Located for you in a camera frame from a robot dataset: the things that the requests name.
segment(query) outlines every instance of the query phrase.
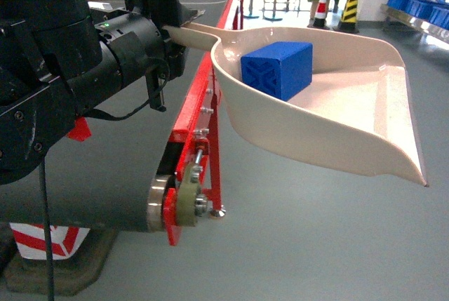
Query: blue block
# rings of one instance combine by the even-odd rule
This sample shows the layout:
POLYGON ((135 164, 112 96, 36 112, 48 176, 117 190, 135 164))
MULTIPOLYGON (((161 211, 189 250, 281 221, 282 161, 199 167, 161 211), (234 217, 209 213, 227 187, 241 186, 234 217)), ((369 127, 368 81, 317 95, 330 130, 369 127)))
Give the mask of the blue block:
POLYGON ((280 100, 311 83, 312 44, 278 41, 241 57, 242 81, 280 100))

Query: traffic cone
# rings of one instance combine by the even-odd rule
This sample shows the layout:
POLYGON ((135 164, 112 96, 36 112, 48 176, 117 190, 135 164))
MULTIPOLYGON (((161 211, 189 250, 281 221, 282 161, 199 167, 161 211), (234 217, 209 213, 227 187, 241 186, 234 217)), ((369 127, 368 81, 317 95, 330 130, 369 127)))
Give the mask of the traffic cone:
POLYGON ((328 0, 319 0, 318 7, 315 12, 315 20, 312 25, 309 27, 313 27, 315 29, 329 29, 326 26, 326 2, 328 0))
POLYGON ((357 2, 358 0, 347 0, 344 6, 342 17, 338 22, 338 26, 334 27, 335 31, 346 33, 358 33, 357 23, 357 2))

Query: cable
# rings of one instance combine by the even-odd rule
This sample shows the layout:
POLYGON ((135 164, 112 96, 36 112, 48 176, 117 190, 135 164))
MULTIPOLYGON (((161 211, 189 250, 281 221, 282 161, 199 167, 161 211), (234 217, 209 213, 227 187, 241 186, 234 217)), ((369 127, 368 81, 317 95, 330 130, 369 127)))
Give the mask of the cable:
POLYGON ((47 257, 47 296, 48 301, 55 300, 55 277, 53 269, 53 250, 51 248, 51 231, 50 231, 50 216, 48 213, 48 197, 47 184, 45 176, 45 158, 39 164, 39 187, 41 189, 42 203, 43 203, 43 234, 45 238, 45 250, 47 257))
POLYGON ((132 117, 132 115, 136 114, 137 112, 139 112, 141 109, 145 108, 145 106, 147 106, 149 104, 149 101, 154 98, 156 95, 158 95, 163 88, 166 86, 168 80, 165 79, 163 81, 163 84, 161 84, 149 97, 148 100, 145 101, 144 103, 142 103, 139 107, 137 107, 136 109, 134 109, 131 113, 127 113, 127 115, 125 116, 113 116, 109 113, 106 113, 100 109, 92 109, 91 111, 89 111, 88 113, 84 114, 84 117, 90 117, 92 119, 99 119, 99 120, 105 120, 105 121, 123 121, 126 119, 129 119, 130 117, 132 117))
POLYGON ((224 4, 227 0, 224 1, 206 1, 206 2, 188 2, 188 1, 182 1, 181 4, 188 4, 188 5, 215 5, 215 4, 224 4))
POLYGON ((84 117, 90 117, 92 119, 99 119, 105 121, 123 121, 132 117, 132 115, 138 113, 140 110, 145 108, 149 104, 152 98, 155 98, 166 86, 168 78, 170 77, 170 65, 164 59, 161 58, 150 58, 151 60, 162 62, 165 69, 165 74, 161 74, 160 79, 163 79, 163 83, 156 88, 151 94, 148 95, 148 100, 142 103, 139 107, 135 108, 131 113, 127 113, 125 116, 114 116, 109 113, 102 111, 101 109, 92 109, 91 111, 84 114, 84 117))

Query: beige scoop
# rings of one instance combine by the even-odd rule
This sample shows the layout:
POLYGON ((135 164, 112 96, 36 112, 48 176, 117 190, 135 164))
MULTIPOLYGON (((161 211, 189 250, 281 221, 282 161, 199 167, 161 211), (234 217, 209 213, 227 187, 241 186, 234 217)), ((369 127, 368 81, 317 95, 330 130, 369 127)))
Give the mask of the beige scoop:
POLYGON ((232 126, 245 140, 316 166, 427 185, 407 72, 390 44, 294 27, 166 29, 178 44, 210 51, 232 126), (240 57, 276 41, 314 46, 312 83, 287 102, 241 82, 240 57))

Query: screw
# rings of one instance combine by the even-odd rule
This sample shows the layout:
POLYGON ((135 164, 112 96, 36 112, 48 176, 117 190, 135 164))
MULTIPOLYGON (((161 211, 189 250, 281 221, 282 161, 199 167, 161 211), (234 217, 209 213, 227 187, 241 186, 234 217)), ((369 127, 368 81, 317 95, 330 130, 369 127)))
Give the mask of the screw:
POLYGON ((192 166, 192 172, 190 174, 190 181, 193 183, 199 182, 199 177, 201 172, 203 171, 203 167, 199 165, 192 166))
POLYGON ((205 194, 199 194, 195 199, 195 215, 202 216, 208 210, 208 199, 205 194))
POLYGON ((42 143, 37 142, 37 143, 34 145, 34 151, 35 151, 35 152, 41 152, 42 149, 43 149, 42 143))
POLYGON ((18 110, 16 113, 14 113, 14 119, 16 119, 17 121, 23 121, 24 118, 25 118, 25 115, 20 110, 18 110))
POLYGON ((195 129, 194 134, 196 136, 207 135, 209 134, 209 128, 195 129))
POLYGON ((207 108, 207 107, 201 107, 201 113, 213 114, 213 109, 212 108, 207 108))

